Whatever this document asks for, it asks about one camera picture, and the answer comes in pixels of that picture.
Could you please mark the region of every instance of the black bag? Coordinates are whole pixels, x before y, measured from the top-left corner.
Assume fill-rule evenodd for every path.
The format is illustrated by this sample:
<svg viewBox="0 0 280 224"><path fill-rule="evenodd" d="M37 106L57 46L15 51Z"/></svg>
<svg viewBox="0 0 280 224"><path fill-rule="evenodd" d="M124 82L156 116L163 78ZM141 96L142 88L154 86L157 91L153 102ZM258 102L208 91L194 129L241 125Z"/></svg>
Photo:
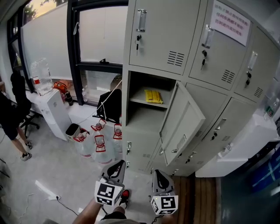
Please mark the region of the black bag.
<svg viewBox="0 0 280 224"><path fill-rule="evenodd" d="M98 106L110 95L111 92L104 93L100 96ZM120 89L116 89L111 96L104 103L105 113L106 113L106 121L112 121L115 123L119 123L119 117L122 114L122 91ZM97 110L98 117L105 120L104 108L101 106Z"/></svg>

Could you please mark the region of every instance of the white appliance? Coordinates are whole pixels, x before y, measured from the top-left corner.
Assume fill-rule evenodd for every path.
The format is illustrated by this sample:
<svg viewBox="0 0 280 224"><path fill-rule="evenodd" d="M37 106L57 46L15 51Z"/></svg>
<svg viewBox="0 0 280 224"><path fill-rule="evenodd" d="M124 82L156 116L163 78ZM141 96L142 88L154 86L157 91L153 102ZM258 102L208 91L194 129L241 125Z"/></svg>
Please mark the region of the white appliance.
<svg viewBox="0 0 280 224"><path fill-rule="evenodd" d="M71 120L63 104L60 92L57 89L53 89L46 95L38 96L36 103L53 134L67 141L68 138L65 132L70 126Z"/></svg>
<svg viewBox="0 0 280 224"><path fill-rule="evenodd" d="M227 149L196 171L196 177L226 176L257 154L268 142L278 139L274 121L265 120L255 113Z"/></svg>

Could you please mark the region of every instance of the yellow package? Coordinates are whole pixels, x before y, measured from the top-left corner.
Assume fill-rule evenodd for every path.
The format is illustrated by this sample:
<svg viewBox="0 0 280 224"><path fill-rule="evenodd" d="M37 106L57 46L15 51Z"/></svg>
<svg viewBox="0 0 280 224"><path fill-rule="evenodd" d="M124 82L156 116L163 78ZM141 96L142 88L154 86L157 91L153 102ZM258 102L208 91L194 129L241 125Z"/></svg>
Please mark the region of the yellow package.
<svg viewBox="0 0 280 224"><path fill-rule="evenodd" d="M146 95L146 102L160 103L160 104L163 103L161 99L161 94L158 91L145 89L145 95Z"/></svg>

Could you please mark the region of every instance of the person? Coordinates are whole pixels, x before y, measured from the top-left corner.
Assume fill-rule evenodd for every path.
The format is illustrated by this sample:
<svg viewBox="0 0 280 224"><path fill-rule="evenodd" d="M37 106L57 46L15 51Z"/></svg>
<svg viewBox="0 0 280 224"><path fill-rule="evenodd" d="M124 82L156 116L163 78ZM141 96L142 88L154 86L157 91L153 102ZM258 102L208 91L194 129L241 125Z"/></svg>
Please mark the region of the person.
<svg viewBox="0 0 280 224"><path fill-rule="evenodd" d="M139 224L125 216L125 209L129 203L130 191L124 190L121 195L119 206L117 206L111 214L106 215L99 224ZM93 198L85 209L76 217L73 224L94 224L96 217L101 209L101 204L97 203ZM174 224L173 215L164 215L162 224Z"/></svg>
<svg viewBox="0 0 280 224"><path fill-rule="evenodd" d="M31 153L28 153L21 142L17 139L17 135L21 137L24 141L25 145L32 149L31 142L26 138L23 130L19 127L20 120L19 110L14 108L11 105L10 100L0 91L0 124L5 132L5 134L9 137L15 147L22 153L21 160L27 161L32 157Z"/></svg>

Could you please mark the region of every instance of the locker shelf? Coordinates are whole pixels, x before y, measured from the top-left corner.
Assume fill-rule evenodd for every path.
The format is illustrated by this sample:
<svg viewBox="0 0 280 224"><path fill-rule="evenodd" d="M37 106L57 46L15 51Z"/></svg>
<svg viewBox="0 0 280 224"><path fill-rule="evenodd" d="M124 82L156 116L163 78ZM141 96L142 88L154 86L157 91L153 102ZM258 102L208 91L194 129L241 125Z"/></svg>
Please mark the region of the locker shelf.
<svg viewBox="0 0 280 224"><path fill-rule="evenodd" d="M159 104L159 103L146 102L145 91L144 91L145 89L160 92L163 103ZM171 95L172 95L172 91L169 91L169 90L141 86L141 87L137 88L135 91L132 91L132 94L129 97L129 101L136 102L136 103L143 103L143 104L147 104L147 105L153 105L153 106L157 106L157 107L168 108Z"/></svg>
<svg viewBox="0 0 280 224"><path fill-rule="evenodd" d="M144 104L137 106L135 105L135 102L131 102L130 104L133 105L130 105L128 110L128 122L126 127L144 132L158 133L161 128L166 109L149 107Z"/></svg>

